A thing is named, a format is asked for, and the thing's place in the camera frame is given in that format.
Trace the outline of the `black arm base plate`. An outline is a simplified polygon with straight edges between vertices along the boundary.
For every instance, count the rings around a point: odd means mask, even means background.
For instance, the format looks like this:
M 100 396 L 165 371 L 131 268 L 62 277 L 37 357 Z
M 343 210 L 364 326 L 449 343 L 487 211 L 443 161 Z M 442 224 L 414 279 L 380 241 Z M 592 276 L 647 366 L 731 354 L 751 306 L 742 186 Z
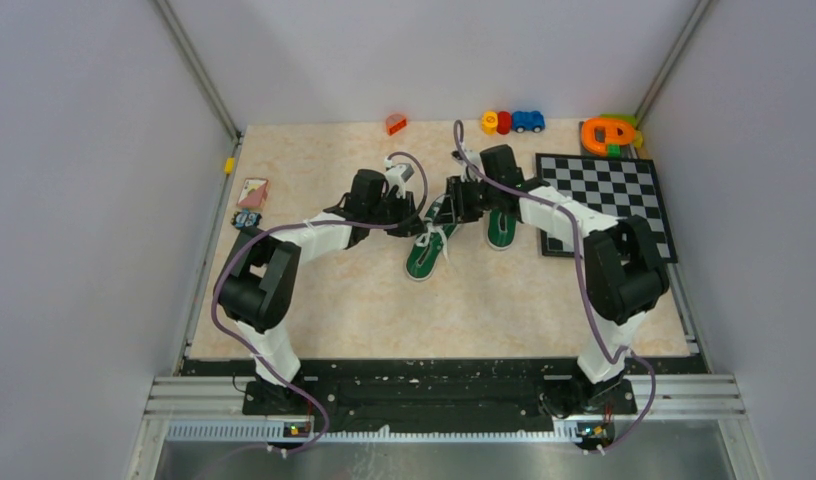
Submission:
M 636 414 L 642 366 L 621 380 L 584 387 L 573 358 L 355 359 L 301 363 L 289 387 L 269 387 L 256 361 L 187 360 L 173 385 L 176 411 L 193 415 L 301 416 L 335 434 L 549 433 L 573 415 Z

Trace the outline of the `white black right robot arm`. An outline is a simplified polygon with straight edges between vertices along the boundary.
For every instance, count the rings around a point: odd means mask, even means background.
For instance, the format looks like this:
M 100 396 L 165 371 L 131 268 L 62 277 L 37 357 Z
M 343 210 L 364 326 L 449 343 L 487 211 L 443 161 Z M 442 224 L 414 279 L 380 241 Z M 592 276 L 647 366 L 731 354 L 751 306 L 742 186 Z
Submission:
M 541 179 L 525 179 L 508 145 L 473 152 L 458 142 L 453 157 L 465 172 L 448 178 L 435 223 L 472 223 L 497 210 L 572 249 L 592 338 L 577 358 L 570 397 L 578 409 L 598 411 L 625 369 L 637 329 L 669 288 L 648 222 L 598 212 Z

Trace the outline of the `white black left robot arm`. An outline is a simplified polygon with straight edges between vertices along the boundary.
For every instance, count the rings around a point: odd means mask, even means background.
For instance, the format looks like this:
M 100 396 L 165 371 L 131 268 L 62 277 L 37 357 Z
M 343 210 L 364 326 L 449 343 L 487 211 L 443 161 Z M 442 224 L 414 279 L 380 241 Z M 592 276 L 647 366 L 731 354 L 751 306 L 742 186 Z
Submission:
M 301 362 L 283 323 L 304 264 L 348 250 L 373 230 L 398 238 L 419 234 L 423 201 L 407 183 L 415 170 L 398 163 L 383 172 L 361 169 L 349 192 L 310 220 L 261 230 L 243 228 L 218 278 L 212 312 L 224 313 L 256 359 L 256 374 L 268 385 L 267 401 L 281 413 L 303 404 L 304 386 L 294 377 Z

